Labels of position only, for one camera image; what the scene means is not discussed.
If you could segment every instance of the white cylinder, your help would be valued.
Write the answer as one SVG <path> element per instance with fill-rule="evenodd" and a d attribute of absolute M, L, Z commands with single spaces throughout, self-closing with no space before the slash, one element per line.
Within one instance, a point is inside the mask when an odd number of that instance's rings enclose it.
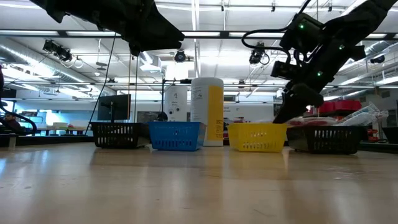
<path fill-rule="evenodd" d="M 171 86 L 164 94 L 164 112 L 169 121 L 187 121 L 188 87 Z"/>
<path fill-rule="evenodd" d="M 207 125 L 204 146 L 224 143 L 224 82 L 219 78 L 203 77 L 192 80 L 191 121 Z"/>

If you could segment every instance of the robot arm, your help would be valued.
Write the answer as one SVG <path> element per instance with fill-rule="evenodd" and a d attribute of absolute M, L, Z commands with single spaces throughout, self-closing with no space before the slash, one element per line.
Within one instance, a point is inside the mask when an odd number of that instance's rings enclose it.
<path fill-rule="evenodd" d="M 301 10 L 286 29 L 281 29 L 285 30 L 285 34 L 280 42 L 280 50 L 290 58 L 289 50 L 295 49 L 297 64 L 291 65 L 288 59 L 285 63 L 276 62 L 272 70 L 271 76 L 289 80 L 282 94 L 283 105 L 274 123 L 284 123 L 300 116 L 306 112 L 308 105 L 321 106 L 323 97 L 320 92 L 334 80 L 333 77 L 348 59 L 365 58 L 364 46 L 356 44 L 379 27 L 396 2 L 368 0 L 349 14 L 326 24 Z M 300 60 L 300 54 L 304 56 L 303 61 Z"/>
<path fill-rule="evenodd" d="M 66 15 L 111 30 L 137 56 L 146 50 L 179 49 L 185 36 L 157 10 L 154 0 L 31 0 L 58 23 Z"/>

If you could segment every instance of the plastic basket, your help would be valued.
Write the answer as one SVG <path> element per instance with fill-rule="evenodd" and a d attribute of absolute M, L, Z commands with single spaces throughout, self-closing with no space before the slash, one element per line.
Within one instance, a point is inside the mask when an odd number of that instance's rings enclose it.
<path fill-rule="evenodd" d="M 351 126 L 301 126 L 287 129 L 289 146 L 313 154 L 355 154 L 361 128 Z"/>
<path fill-rule="evenodd" d="M 286 129 L 286 124 L 230 124 L 229 145 L 244 152 L 281 152 L 284 148 Z"/>
<path fill-rule="evenodd" d="M 149 127 L 145 123 L 91 122 L 95 146 L 134 149 L 149 144 Z"/>
<path fill-rule="evenodd" d="M 206 125 L 201 122 L 149 122 L 152 147 L 158 150 L 196 151 L 203 146 Z"/>

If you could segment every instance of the monitor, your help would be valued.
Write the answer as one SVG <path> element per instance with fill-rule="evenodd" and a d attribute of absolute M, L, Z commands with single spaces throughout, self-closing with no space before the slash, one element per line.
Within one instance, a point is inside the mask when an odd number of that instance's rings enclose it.
<path fill-rule="evenodd" d="M 98 120 L 111 121 L 130 119 L 131 95 L 103 96 L 98 102 Z"/>

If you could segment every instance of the table surface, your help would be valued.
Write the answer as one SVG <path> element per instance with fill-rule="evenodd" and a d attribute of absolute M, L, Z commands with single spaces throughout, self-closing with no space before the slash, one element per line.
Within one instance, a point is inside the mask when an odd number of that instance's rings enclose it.
<path fill-rule="evenodd" d="M 398 157 L 96 149 L 0 152 L 1 223 L 397 223 Z"/>

